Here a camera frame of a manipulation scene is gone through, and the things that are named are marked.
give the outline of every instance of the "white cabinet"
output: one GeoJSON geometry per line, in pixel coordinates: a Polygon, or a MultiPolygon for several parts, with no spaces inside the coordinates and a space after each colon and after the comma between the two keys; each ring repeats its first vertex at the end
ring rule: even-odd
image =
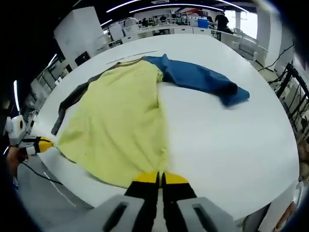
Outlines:
{"type": "Polygon", "coordinates": [[[175,34],[193,34],[192,28],[175,28],[174,29],[175,34]]]}
{"type": "Polygon", "coordinates": [[[193,28],[194,34],[211,35],[211,30],[206,28],[193,28]]]}
{"type": "Polygon", "coordinates": [[[128,43],[128,42],[131,42],[131,41],[134,41],[134,40],[138,40],[139,39],[139,36],[137,34],[135,35],[130,35],[130,36],[126,36],[124,38],[122,38],[122,43],[128,43]]]}

